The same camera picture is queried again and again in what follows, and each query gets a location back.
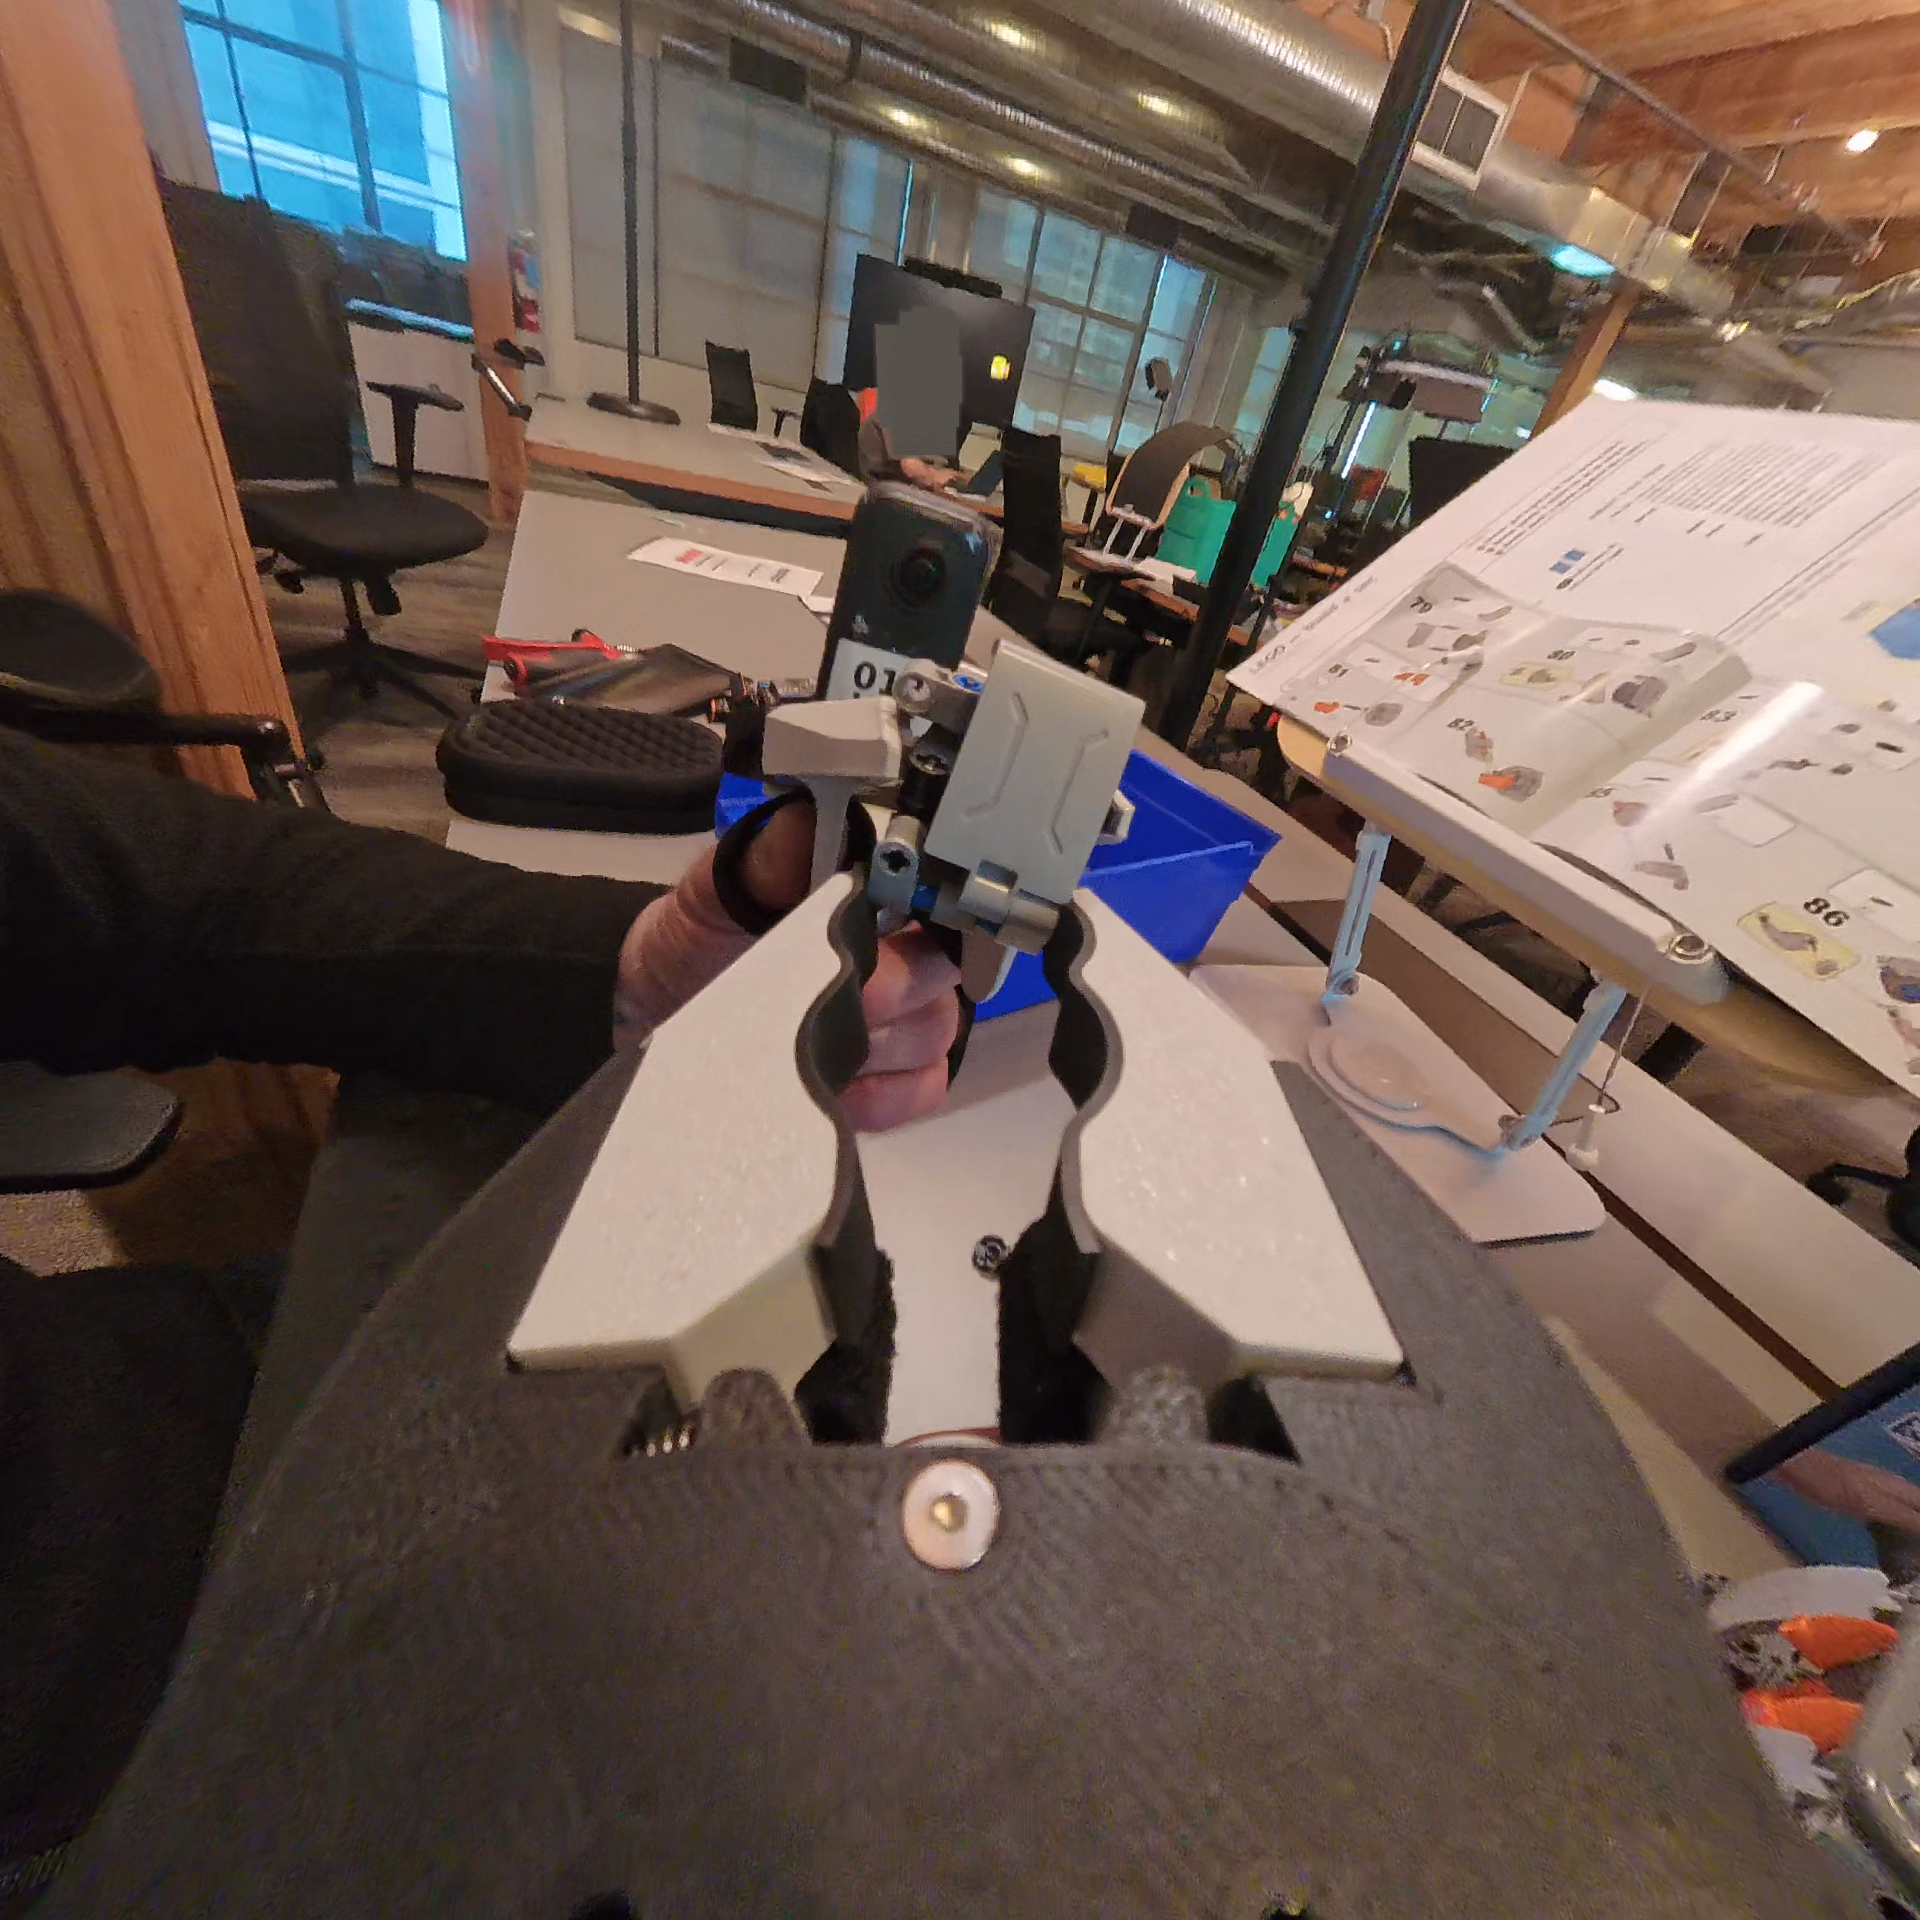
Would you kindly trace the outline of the dark blue toy box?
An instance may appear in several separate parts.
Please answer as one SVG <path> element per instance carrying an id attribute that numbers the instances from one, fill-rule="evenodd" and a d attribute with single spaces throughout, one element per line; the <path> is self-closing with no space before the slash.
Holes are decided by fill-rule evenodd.
<path id="1" fill-rule="evenodd" d="M 1725 1471 L 1734 1495 L 1807 1565 L 1861 1567 L 1893 1588 L 1918 1579 L 1918 1393 L 1839 1417 L 1807 1415 Z"/>

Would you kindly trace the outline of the brick building instruction booklet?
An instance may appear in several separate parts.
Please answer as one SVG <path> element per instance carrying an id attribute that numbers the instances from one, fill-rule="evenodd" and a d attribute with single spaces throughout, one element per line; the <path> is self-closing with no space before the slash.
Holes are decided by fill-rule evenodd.
<path id="1" fill-rule="evenodd" d="M 1916 702 L 1429 568 L 1268 697 L 1444 829 L 1563 862 L 1916 1091 Z"/>

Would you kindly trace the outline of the small grey brick hinge assembly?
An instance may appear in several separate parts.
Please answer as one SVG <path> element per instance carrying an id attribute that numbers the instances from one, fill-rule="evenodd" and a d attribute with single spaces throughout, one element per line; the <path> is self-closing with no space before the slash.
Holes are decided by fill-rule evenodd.
<path id="1" fill-rule="evenodd" d="M 984 1004 L 1015 955 L 1046 947 L 1091 852 L 1125 839 L 1119 777 L 1143 702 L 1022 640 L 972 681 L 934 660 L 894 683 L 899 790 L 868 865 L 868 898 L 895 923 L 956 945 L 963 994 Z"/>

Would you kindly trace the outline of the white document stand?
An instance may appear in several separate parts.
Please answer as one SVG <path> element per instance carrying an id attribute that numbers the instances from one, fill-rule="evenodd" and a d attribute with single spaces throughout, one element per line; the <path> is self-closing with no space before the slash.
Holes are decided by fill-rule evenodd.
<path id="1" fill-rule="evenodd" d="M 1283 755 L 1302 774 L 1361 813 L 1332 952 L 1323 971 L 1217 965 L 1197 969 L 1195 982 L 1279 1065 L 1303 1066 L 1473 1242 L 1575 1237 L 1601 1225 L 1601 1199 L 1580 1171 L 1597 1165 L 1604 1094 L 1590 1096 L 1569 1163 L 1545 1139 L 1629 997 L 1686 1020 L 1698 1039 L 1754 1052 L 1807 1088 L 1859 1080 L 1872 1088 L 1883 1080 L 1812 1016 L 1792 1005 L 1776 1015 L 1761 997 L 1760 965 L 1725 965 L 1693 923 L 1672 920 L 1535 848 L 1349 729 L 1323 737 L 1284 716 L 1279 732 Z M 1573 1037 L 1516 1117 L 1499 1115 L 1483 1068 L 1471 1068 L 1396 992 L 1361 972 L 1394 840 L 1467 880 L 1594 972 L 1597 994 Z"/>

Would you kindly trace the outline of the grey orange tracked brick robot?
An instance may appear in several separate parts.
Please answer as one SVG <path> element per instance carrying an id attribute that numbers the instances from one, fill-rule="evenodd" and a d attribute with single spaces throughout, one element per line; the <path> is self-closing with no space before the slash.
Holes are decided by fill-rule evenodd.
<path id="1" fill-rule="evenodd" d="M 1871 1912 L 1918 1912 L 1916 1581 L 1805 1567 L 1703 1585 L 1740 1715 L 1803 1834 Z"/>

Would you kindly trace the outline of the person's left hand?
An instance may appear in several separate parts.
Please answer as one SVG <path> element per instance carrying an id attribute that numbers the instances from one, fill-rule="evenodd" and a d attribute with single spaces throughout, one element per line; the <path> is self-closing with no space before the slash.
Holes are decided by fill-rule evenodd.
<path id="1" fill-rule="evenodd" d="M 618 952 L 616 1045 L 649 1039 L 807 898 L 813 826 L 806 794 L 781 800 L 758 829 L 738 823 L 699 854 L 646 904 Z M 844 1091 L 857 1132 L 888 1132 L 944 1107 L 963 1024 L 959 990 L 959 965 L 925 927 L 879 939 L 862 986 L 868 1052 Z"/>

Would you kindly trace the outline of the black monitor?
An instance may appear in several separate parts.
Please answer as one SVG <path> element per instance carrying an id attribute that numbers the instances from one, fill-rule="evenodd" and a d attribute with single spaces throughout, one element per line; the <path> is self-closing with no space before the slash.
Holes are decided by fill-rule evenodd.
<path id="1" fill-rule="evenodd" d="M 1035 314 L 859 254 L 842 385 L 876 393 L 902 452 L 956 454 L 977 426 L 1006 428 Z"/>

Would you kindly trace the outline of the wooden pillar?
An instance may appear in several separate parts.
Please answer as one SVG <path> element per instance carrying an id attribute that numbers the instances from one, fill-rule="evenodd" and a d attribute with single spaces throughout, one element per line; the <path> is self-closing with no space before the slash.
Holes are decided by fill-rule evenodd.
<path id="1" fill-rule="evenodd" d="M 3 12 L 3 589 L 302 738 L 108 4 Z M 232 749 L 108 749 L 255 796 Z"/>

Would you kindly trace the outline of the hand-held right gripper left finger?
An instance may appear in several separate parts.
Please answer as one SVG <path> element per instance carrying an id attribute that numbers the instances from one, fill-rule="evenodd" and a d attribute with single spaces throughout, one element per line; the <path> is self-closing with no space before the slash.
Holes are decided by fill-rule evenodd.
<path id="1" fill-rule="evenodd" d="M 645 1045 L 510 1337 L 526 1370 L 655 1370 L 626 1444 L 693 1444 L 764 1372 L 827 1444 L 876 1444 L 894 1270 L 842 1096 L 870 1052 L 876 911 L 835 875 Z"/>

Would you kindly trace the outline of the black office chair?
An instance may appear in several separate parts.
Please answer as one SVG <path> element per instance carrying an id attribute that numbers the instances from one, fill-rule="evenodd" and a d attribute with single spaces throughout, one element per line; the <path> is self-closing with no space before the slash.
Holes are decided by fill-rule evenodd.
<path id="1" fill-rule="evenodd" d="M 425 676 L 482 681 L 483 669 L 410 653 L 372 638 L 366 610 L 402 609 L 398 572 L 450 562 L 488 540 L 482 516 L 415 477 L 419 411 L 459 411 L 436 387 L 377 382 L 393 414 L 393 484 L 359 478 L 353 459 L 357 374 L 344 301 L 323 263 L 306 261 L 276 213 L 176 179 L 157 179 L 190 319 L 255 568 L 284 591 L 333 581 L 344 636 L 291 659 L 372 700 L 382 685 L 442 718 L 461 700 Z"/>

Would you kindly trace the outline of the white paper sheet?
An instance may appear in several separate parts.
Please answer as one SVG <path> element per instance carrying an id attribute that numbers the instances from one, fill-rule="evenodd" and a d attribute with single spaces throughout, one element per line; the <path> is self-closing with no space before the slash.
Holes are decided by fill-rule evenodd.
<path id="1" fill-rule="evenodd" d="M 753 587 L 799 600 L 813 600 L 823 589 L 821 568 L 733 548 L 715 548 L 687 538 L 656 538 L 633 548 L 627 559 L 712 584 Z"/>

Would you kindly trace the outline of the black floor stand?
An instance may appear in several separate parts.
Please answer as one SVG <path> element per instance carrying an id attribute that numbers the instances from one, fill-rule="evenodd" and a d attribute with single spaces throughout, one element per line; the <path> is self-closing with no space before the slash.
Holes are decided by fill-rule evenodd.
<path id="1" fill-rule="evenodd" d="M 636 4 L 618 4 L 620 71 L 620 189 L 621 189 L 621 288 L 626 330 L 624 392 L 593 392 L 587 406 L 616 419 L 677 426 L 679 411 L 641 392 L 641 166 L 639 166 L 639 79 L 636 79 Z"/>

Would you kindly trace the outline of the black metal pole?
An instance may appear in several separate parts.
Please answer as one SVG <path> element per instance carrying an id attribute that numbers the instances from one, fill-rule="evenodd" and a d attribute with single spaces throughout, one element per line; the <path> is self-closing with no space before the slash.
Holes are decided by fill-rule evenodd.
<path id="1" fill-rule="evenodd" d="M 1253 580 L 1341 333 L 1467 12 L 1467 2 L 1418 2 L 1384 79 L 1343 216 L 1295 330 L 1293 353 L 1268 410 L 1212 584 L 1166 695 L 1159 732 L 1177 750 L 1188 749 L 1206 700 L 1239 600 Z"/>

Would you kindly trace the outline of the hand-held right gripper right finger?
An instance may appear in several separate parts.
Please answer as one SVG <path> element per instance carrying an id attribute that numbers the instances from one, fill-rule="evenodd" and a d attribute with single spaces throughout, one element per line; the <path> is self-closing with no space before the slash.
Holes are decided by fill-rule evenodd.
<path id="1" fill-rule="evenodd" d="M 1273 1062 L 1102 902 L 1044 947 L 1069 1091 L 1044 1214 L 998 1272 L 998 1433 L 1091 1435 L 1172 1370 L 1205 1406 L 1270 1377 L 1389 1380 L 1403 1349 Z"/>

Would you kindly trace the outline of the blue bin with tag label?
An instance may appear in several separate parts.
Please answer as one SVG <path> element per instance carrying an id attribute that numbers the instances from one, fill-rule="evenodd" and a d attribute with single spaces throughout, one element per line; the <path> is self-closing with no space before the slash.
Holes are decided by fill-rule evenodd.
<path id="1" fill-rule="evenodd" d="M 1197 960 L 1280 840 L 1228 800 L 1136 750 L 1119 777 L 1133 823 L 1080 880 L 1167 960 Z"/>

